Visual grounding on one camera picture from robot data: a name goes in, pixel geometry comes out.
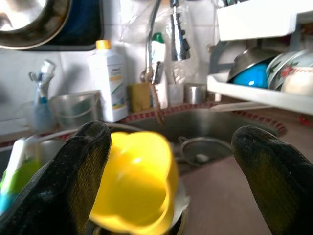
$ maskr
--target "dish rack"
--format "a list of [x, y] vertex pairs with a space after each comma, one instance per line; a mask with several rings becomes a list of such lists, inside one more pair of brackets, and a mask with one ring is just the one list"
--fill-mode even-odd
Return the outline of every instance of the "dish rack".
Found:
[[313, 115], [313, 97], [287, 94], [262, 88], [246, 87], [227, 83], [228, 73], [210, 74], [207, 77], [207, 90], [216, 94], [249, 102], [217, 105], [216, 111], [235, 111], [277, 107], [303, 114]]
[[250, 0], [217, 10], [220, 41], [210, 56], [207, 90], [215, 93], [215, 101], [221, 95], [245, 100], [235, 104], [220, 104], [212, 109], [216, 112], [277, 107], [302, 114], [313, 115], [313, 97], [245, 87], [226, 83], [227, 73], [233, 63], [219, 64], [227, 43], [231, 40], [282, 37], [290, 34], [288, 51], [299, 50], [302, 23], [313, 22], [313, 1], [309, 0]]

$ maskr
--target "dish soap bottle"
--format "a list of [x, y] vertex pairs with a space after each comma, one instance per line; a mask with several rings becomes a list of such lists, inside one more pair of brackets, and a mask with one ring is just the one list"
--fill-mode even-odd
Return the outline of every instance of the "dish soap bottle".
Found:
[[160, 64], [157, 70], [157, 77], [155, 80], [156, 94], [159, 99], [160, 108], [166, 109], [168, 107], [167, 79], [164, 71], [166, 45], [160, 32], [157, 32], [153, 35], [151, 48], [153, 70], [157, 69], [158, 62]]
[[93, 88], [101, 91], [103, 118], [116, 122], [128, 115], [123, 80], [123, 57], [109, 40], [96, 41], [95, 54], [88, 58]]

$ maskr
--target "yellow bowl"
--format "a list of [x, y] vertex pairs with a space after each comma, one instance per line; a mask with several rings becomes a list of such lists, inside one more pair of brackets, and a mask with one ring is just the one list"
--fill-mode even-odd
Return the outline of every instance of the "yellow bowl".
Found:
[[172, 224], [179, 179], [169, 142], [154, 132], [111, 137], [90, 220], [113, 232], [165, 233]]

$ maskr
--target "white squeeze bottle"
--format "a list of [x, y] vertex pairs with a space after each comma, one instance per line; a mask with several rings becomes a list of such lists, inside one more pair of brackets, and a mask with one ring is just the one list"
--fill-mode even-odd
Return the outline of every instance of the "white squeeze bottle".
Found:
[[116, 122], [128, 115], [123, 80], [123, 57], [109, 40], [96, 41], [95, 54], [88, 58], [93, 88], [101, 91], [103, 118]]

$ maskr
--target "pink countertop surface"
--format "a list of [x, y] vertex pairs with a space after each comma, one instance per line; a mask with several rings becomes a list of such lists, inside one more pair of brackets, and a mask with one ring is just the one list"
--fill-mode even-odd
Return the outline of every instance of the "pink countertop surface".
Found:
[[[282, 122], [281, 140], [295, 146], [313, 163], [313, 129], [296, 121], [296, 114], [256, 111]], [[182, 177], [191, 196], [186, 235], [270, 235], [246, 177], [233, 156]]]

